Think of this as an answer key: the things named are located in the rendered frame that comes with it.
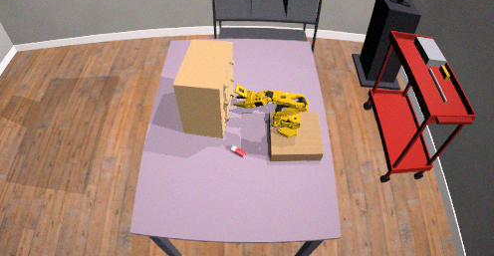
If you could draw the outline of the red and white eraser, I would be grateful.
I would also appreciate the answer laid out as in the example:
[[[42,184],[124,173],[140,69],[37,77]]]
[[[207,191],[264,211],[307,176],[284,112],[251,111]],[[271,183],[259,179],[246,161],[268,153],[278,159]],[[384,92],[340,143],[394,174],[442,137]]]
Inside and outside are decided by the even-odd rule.
[[[246,152],[245,152],[245,151],[243,151],[242,149],[240,149],[240,148],[238,148],[238,147],[236,147],[236,146],[234,146],[234,145],[233,145],[233,147],[231,148],[231,151],[233,151],[233,152],[237,153],[238,155],[240,155],[240,156],[242,156],[242,157],[244,157],[244,155],[246,154]]]

